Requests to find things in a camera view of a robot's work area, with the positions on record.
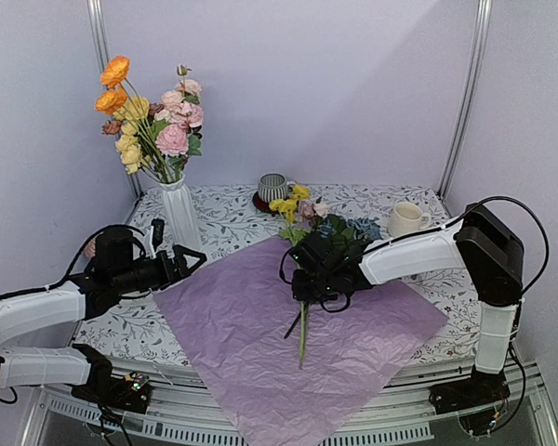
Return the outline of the white ribbed vase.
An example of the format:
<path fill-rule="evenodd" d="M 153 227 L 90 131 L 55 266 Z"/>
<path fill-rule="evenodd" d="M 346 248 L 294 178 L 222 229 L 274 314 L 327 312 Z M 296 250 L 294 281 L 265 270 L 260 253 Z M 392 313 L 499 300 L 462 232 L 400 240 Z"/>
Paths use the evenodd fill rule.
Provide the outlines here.
<path fill-rule="evenodd" d="M 174 244 L 194 251 L 201 250 L 199 224 L 190 188 L 181 179 L 174 183 L 161 183 L 166 222 Z"/>

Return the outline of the purple wrapping paper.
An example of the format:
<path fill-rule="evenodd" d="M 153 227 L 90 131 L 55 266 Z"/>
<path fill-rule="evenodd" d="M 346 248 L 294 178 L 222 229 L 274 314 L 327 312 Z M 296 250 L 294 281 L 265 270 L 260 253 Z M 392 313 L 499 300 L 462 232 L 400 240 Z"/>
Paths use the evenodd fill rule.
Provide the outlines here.
<path fill-rule="evenodd" d="M 306 339 L 286 241 L 272 237 L 202 266 L 155 296 L 191 366 L 251 445 L 315 445 L 373 399 L 447 321 L 402 282 L 348 309 L 312 308 Z"/>

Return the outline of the blue fabric flower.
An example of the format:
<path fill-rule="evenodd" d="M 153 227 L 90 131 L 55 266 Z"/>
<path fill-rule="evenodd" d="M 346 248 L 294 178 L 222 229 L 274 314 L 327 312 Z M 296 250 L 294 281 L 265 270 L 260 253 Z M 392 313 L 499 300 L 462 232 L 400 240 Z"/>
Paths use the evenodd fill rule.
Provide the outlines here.
<path fill-rule="evenodd" d="M 294 248 L 289 248 L 283 258 L 291 258 L 296 262 L 296 269 L 303 269 L 313 277 L 350 273 L 356 280 L 356 289 L 350 296 L 341 295 L 337 300 L 326 302 L 307 302 L 328 313 L 339 313 L 350 306 L 355 292 L 372 287 L 359 264 L 368 245 L 381 239 L 380 226 L 369 218 L 345 219 L 329 214 L 315 230 L 306 230 L 310 231 L 309 234 Z M 292 278 L 286 277 L 283 267 L 279 268 L 279 277 L 291 286 Z"/>

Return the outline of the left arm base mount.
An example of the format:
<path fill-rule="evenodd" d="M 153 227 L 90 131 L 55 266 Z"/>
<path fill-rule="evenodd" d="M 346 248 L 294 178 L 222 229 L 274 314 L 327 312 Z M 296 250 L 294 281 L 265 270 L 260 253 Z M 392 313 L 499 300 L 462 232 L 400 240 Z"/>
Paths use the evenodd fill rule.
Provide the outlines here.
<path fill-rule="evenodd" d="M 71 386 L 71 396 L 99 407 L 146 414 L 153 387 L 145 374 L 132 372 L 124 377 L 99 378 L 93 384 Z"/>

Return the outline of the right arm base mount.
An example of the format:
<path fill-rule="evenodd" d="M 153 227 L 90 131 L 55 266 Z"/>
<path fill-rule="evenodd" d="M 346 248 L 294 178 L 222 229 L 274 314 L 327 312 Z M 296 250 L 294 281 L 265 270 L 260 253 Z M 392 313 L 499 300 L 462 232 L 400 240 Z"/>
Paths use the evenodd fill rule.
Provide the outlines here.
<path fill-rule="evenodd" d="M 437 414 L 452 413 L 503 401 L 511 395 L 506 375 L 472 369 L 468 378 L 431 386 L 429 403 Z"/>

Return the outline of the bright yellow flower stem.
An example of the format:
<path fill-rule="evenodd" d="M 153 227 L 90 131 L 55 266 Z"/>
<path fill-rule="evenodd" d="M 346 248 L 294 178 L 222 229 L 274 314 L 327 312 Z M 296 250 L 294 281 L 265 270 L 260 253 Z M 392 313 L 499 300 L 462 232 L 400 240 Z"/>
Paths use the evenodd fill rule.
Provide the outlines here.
<path fill-rule="evenodd" d="M 301 242 L 310 232 L 298 225 L 299 205 L 309 197 L 310 191 L 306 187 L 296 184 L 287 198 L 276 199 L 269 204 L 270 210 L 277 213 L 286 223 L 286 225 L 279 230 L 279 237 L 282 240 L 289 241 L 292 248 Z M 300 370 L 303 369 L 305 359 L 309 307 L 310 305 L 308 303 L 303 301 L 299 302 L 299 313 L 291 322 L 284 335 L 284 339 L 288 339 L 296 328 L 299 329 L 298 367 Z"/>

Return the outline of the dusty red white flower stem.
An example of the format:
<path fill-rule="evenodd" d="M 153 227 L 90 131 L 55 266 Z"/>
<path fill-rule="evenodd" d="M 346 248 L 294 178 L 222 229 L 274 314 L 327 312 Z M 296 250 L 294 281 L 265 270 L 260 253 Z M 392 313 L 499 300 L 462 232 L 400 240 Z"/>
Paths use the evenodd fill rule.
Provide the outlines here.
<path fill-rule="evenodd" d="M 154 121 L 154 116 L 164 109 L 163 104 L 150 103 L 147 119 L 151 123 Z M 103 135 L 115 136 L 121 132 L 122 122 L 116 119 L 108 120 L 101 127 L 101 132 Z"/>

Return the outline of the mauve pink flower stem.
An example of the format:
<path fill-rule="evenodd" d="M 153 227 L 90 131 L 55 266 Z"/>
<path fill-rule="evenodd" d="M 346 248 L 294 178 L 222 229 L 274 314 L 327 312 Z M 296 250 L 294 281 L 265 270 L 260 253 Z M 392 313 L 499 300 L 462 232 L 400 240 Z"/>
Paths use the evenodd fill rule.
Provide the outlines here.
<path fill-rule="evenodd" d="M 299 208 L 300 216 L 309 223 L 310 229 L 315 230 L 328 215 L 329 207 L 321 199 L 316 201 L 307 200 Z M 302 302 L 300 304 L 300 333 L 299 333 L 299 369 L 303 369 L 305 358 L 306 340 L 308 334 L 308 316 L 310 304 Z"/>

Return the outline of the peach pink rose stem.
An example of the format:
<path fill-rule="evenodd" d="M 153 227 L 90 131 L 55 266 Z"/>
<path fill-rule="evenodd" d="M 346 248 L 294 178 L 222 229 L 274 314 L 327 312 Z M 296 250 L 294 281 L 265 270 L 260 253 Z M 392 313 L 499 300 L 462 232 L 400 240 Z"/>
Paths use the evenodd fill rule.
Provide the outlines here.
<path fill-rule="evenodd" d="M 176 73 L 179 80 L 172 90 L 166 91 L 161 97 L 162 105 L 167 109 L 179 108 L 185 103 L 199 105 L 201 103 L 202 87 L 193 79 L 189 79 L 188 75 L 192 70 L 179 64 L 176 67 Z"/>

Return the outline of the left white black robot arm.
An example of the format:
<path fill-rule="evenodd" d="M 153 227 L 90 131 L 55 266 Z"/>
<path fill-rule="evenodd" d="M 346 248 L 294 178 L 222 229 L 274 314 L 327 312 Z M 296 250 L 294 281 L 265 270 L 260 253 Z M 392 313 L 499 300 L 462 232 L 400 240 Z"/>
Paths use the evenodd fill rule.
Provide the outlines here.
<path fill-rule="evenodd" d="M 63 384 L 82 400 L 129 408 L 145 402 L 151 388 L 145 377 L 113 376 L 112 363 L 85 344 L 69 348 L 6 348 L 7 341 L 67 322 L 91 321 L 123 300 L 157 293 L 190 277 L 206 254 L 182 245 L 161 249 L 164 222 L 147 232 L 125 224 L 97 230 L 85 241 L 94 255 L 85 269 L 67 268 L 63 277 L 42 287 L 0 295 L 0 389 Z"/>

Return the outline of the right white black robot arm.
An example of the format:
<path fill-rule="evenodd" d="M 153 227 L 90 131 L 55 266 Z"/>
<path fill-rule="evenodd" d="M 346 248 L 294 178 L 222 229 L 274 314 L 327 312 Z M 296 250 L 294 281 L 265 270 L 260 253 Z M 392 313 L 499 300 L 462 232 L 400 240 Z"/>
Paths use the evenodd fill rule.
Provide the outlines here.
<path fill-rule="evenodd" d="M 435 228 L 388 240 L 328 215 L 287 251 L 296 262 L 288 284 L 299 302 L 323 306 L 376 285 L 435 270 L 466 269 L 481 304 L 474 369 L 462 397 L 481 405 L 498 390 L 522 301 L 524 246 L 484 205 L 473 204 Z"/>

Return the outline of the orange flower stem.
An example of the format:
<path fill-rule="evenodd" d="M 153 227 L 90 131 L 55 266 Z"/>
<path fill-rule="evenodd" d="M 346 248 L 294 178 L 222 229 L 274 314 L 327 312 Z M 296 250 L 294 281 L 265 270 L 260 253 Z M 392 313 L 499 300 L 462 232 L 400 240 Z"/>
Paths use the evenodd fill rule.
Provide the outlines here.
<path fill-rule="evenodd" d="M 136 89 L 127 80 L 129 68 L 130 59 L 117 56 L 109 61 L 106 69 L 100 75 L 104 91 L 97 98 L 94 109 L 106 114 L 108 120 L 116 119 L 114 114 L 125 105 L 129 98 L 139 96 Z M 115 142 L 119 139 L 120 133 L 112 136 L 115 138 Z"/>

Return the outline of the pale yellow rose stem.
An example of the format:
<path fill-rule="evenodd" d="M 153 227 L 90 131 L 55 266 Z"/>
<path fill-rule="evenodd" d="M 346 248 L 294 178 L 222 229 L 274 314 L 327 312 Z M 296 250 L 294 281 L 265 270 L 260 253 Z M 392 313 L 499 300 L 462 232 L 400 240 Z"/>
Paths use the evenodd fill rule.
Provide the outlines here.
<path fill-rule="evenodd" d="M 146 171 L 159 183 L 171 179 L 165 156 L 156 145 L 158 128 L 150 116 L 150 102 L 145 97 L 131 97 L 114 117 L 122 123 L 115 148 L 129 175 Z"/>

